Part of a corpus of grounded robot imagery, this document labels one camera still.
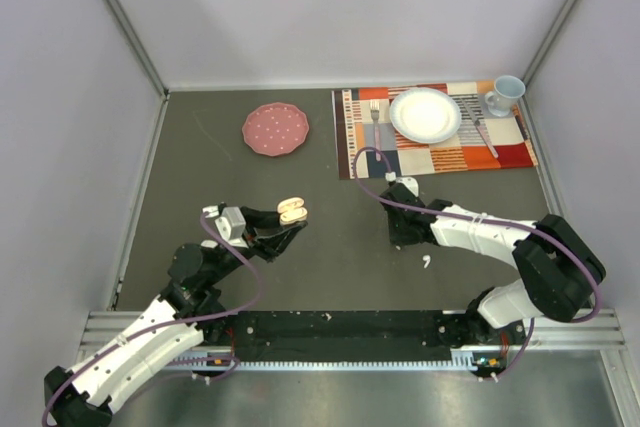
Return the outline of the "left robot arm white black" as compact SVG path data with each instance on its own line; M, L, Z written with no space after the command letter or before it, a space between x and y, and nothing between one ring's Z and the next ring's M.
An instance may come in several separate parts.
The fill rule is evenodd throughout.
M306 227L300 197L273 211L205 207L200 222L208 239L176 249L170 280L128 327L92 357L44 378L45 426L107 426L137 391L165 366L203 342L226 334L230 311L217 284L253 257L274 261Z

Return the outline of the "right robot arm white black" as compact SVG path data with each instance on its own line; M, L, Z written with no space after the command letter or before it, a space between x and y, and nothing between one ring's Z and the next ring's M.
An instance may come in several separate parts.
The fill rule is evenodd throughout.
M527 318L573 321L594 293L592 286L606 277L598 257L560 216L515 222L441 199L424 204L410 181L391 182L381 194L393 245L461 248L504 262L520 275L483 291L467 307L467 331L478 342L490 342Z

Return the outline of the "white earbud charging case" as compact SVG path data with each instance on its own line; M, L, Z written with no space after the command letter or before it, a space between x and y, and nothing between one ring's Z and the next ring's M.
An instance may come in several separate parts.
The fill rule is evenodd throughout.
M305 201L301 197L291 197L282 200L277 205L276 210L281 226L305 221L308 216L308 211L305 207Z

